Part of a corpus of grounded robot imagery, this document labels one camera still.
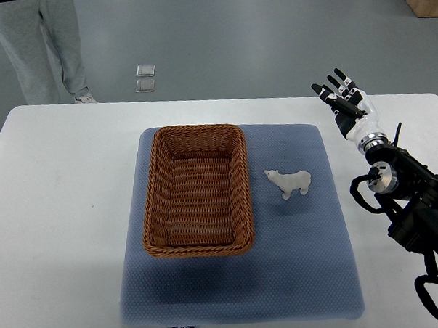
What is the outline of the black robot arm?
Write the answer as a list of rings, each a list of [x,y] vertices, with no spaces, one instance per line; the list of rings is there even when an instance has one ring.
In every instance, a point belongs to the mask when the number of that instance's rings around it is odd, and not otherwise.
[[[414,288],[438,320],[438,307],[425,287],[438,284],[438,175],[383,133],[368,134],[359,148],[370,169],[352,180],[349,191],[362,208],[387,214],[389,237],[423,256],[426,273],[416,278]]]

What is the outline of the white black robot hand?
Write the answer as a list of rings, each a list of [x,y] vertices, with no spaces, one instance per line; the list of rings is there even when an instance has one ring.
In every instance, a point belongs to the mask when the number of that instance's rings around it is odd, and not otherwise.
[[[328,75],[331,87],[312,84],[313,91],[329,106],[343,137],[353,142],[364,155],[371,147],[386,144],[388,139],[378,126],[378,113],[369,96],[344,72],[336,68]]]

